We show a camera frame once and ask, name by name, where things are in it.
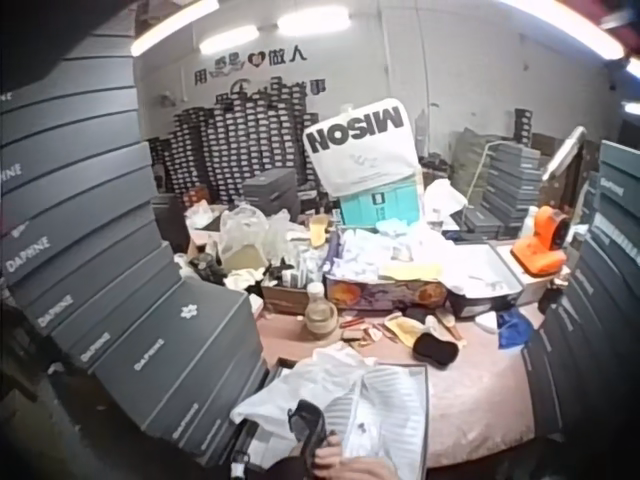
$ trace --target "hand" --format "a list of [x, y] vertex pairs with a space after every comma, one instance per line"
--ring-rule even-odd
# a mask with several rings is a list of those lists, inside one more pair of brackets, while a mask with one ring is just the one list
[[382, 458], [343, 459], [329, 475], [331, 480], [399, 480], [394, 469]]
[[333, 478], [330, 473], [342, 460], [342, 441], [338, 435], [330, 434], [324, 445], [316, 450], [313, 474], [319, 478]]

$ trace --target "heart symbol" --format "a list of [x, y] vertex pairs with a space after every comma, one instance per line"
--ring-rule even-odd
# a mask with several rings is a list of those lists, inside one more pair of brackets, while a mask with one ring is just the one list
[[265, 61], [266, 58], [267, 58], [266, 53], [258, 52], [258, 53], [250, 53], [249, 58], [247, 60], [249, 60], [249, 63], [251, 65], [258, 68], [260, 65], [262, 65], [262, 63]]

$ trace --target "white wall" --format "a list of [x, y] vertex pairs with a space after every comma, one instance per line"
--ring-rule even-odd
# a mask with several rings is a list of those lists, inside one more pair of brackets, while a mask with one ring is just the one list
[[[342, 0], [353, 12], [346, 32], [296, 42], [275, 31], [282, 13], [313, 3], [325, 2], [235, 0], [145, 54], [138, 78], [146, 135], [171, 129], [174, 111], [154, 105], [159, 93], [175, 94], [181, 100], [177, 110], [209, 106], [237, 78], [259, 86], [276, 74], [286, 82], [326, 78], [327, 92], [309, 98], [310, 109], [323, 118], [344, 103], [358, 106], [389, 95], [405, 104], [411, 118], [424, 110], [427, 149], [445, 157], [465, 127], [510, 135], [516, 107], [533, 110], [534, 131], [556, 137], [578, 124], [594, 139], [617, 132], [618, 98], [609, 91], [600, 59], [563, 33], [494, 0]], [[308, 61], [258, 69], [246, 65], [228, 78], [195, 87], [193, 72], [214, 60], [202, 57], [195, 45], [247, 23], [266, 27], [254, 44], [238, 49], [241, 57], [275, 47], [290, 51], [298, 43]]]

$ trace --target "ceiling light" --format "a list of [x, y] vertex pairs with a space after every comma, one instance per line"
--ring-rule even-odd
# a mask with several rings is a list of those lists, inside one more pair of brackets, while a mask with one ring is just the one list
[[289, 13], [278, 20], [283, 35], [301, 37], [345, 30], [351, 25], [349, 10], [341, 6], [314, 7]]
[[640, 59], [632, 58], [627, 65], [627, 72], [640, 78]]
[[624, 48], [607, 32], [555, 0], [500, 0], [554, 25], [583, 43], [605, 60], [624, 57]]
[[217, 0], [200, 0], [183, 8], [133, 42], [133, 45], [131, 45], [131, 55], [134, 57], [141, 55], [160, 40], [167, 38], [185, 25], [195, 22], [218, 8], [220, 8], [220, 5], [218, 5]]
[[259, 35], [260, 32], [255, 25], [247, 25], [207, 38], [200, 44], [200, 51], [209, 55], [250, 42], [258, 38]]
[[640, 115], [640, 102], [625, 103], [624, 111], [630, 115]]

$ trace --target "white shopping bag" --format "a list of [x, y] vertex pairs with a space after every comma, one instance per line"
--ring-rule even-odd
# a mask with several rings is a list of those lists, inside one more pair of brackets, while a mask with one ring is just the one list
[[420, 168], [409, 116], [393, 98], [309, 127], [304, 147], [334, 197], [395, 182]]

